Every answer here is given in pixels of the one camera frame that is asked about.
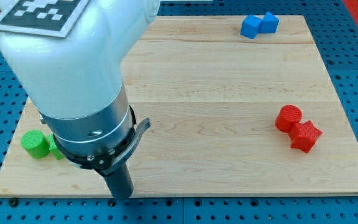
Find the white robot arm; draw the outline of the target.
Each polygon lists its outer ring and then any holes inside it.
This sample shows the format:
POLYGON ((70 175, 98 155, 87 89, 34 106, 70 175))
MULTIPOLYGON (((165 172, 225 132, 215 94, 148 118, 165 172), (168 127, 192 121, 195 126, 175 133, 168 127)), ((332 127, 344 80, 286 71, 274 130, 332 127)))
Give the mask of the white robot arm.
POLYGON ((158 1, 0 1, 0 50, 66 150, 114 147, 132 128, 121 61, 158 1))

